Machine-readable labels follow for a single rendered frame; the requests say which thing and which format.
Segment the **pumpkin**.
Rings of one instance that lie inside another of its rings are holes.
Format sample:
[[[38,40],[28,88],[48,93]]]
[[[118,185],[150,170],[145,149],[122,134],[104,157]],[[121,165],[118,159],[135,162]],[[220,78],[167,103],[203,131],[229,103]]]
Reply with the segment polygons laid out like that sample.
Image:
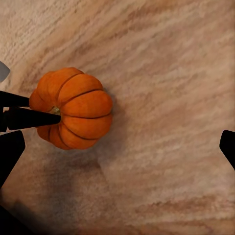
[[[29,98],[29,109],[61,116],[38,126],[38,135],[63,150],[88,149],[112,125],[112,98],[94,76],[71,67],[47,72]]]

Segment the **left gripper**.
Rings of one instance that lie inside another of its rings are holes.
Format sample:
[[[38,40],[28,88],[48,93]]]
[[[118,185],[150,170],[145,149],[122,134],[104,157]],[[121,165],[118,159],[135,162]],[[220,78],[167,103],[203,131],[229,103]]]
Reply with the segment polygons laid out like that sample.
[[[4,107],[9,107],[3,112]],[[29,98],[0,91],[0,132],[58,124],[61,116],[29,109]]]

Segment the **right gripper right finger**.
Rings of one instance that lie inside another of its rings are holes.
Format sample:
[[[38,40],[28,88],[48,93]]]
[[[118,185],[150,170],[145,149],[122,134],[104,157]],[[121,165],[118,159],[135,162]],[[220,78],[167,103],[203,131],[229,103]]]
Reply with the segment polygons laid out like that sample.
[[[224,130],[219,147],[235,170],[235,132]]]

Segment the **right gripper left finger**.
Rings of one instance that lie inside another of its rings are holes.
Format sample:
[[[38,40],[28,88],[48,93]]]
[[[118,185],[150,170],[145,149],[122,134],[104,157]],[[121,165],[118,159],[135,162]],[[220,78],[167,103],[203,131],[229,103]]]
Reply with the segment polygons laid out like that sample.
[[[0,136],[0,189],[25,149],[22,131]]]

